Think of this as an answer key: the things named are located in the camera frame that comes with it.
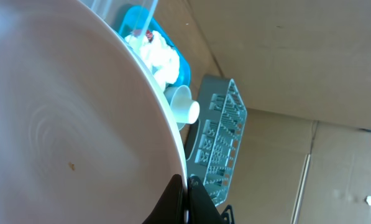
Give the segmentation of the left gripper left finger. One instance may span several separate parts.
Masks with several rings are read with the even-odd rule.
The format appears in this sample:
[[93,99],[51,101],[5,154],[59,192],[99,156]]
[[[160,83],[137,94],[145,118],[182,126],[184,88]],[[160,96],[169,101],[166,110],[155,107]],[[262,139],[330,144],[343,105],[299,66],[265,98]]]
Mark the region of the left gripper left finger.
[[181,224],[184,223],[184,192],[181,175],[170,179],[151,214],[142,224]]

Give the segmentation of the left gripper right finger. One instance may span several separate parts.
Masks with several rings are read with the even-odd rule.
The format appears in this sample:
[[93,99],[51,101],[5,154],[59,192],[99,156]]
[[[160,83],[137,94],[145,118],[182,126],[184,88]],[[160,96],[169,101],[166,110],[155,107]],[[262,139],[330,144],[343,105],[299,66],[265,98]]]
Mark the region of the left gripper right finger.
[[222,224],[222,218],[197,176],[188,178],[189,223]]

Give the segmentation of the large white plate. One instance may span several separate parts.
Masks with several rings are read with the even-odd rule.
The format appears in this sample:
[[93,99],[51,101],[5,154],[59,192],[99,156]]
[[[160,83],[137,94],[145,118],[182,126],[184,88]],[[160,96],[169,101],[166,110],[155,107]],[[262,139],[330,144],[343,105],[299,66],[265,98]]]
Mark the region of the large white plate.
[[80,1],[0,1],[0,223],[142,223],[186,179],[164,94]]

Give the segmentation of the white paper napkin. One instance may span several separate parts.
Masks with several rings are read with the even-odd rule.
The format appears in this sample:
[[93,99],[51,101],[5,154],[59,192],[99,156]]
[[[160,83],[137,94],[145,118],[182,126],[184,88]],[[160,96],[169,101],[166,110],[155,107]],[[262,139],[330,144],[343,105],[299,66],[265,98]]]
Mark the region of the white paper napkin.
[[176,50],[167,44],[161,33],[150,30],[153,41],[147,37],[127,35],[125,41],[138,53],[143,63],[147,66],[159,87],[165,91],[168,85],[174,84],[180,74],[180,57]]

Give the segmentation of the red candy wrapper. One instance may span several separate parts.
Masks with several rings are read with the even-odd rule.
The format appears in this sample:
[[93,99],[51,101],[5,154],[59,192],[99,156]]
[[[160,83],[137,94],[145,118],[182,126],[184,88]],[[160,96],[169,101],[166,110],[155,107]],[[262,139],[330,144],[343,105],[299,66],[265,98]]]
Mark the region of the red candy wrapper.
[[[140,29],[133,31],[133,35],[136,36],[136,37],[140,36],[141,33],[142,33],[142,30],[140,30]],[[149,31],[149,30],[145,31],[145,36],[147,37],[147,40],[149,42],[153,41],[153,33],[151,33],[151,31]]]

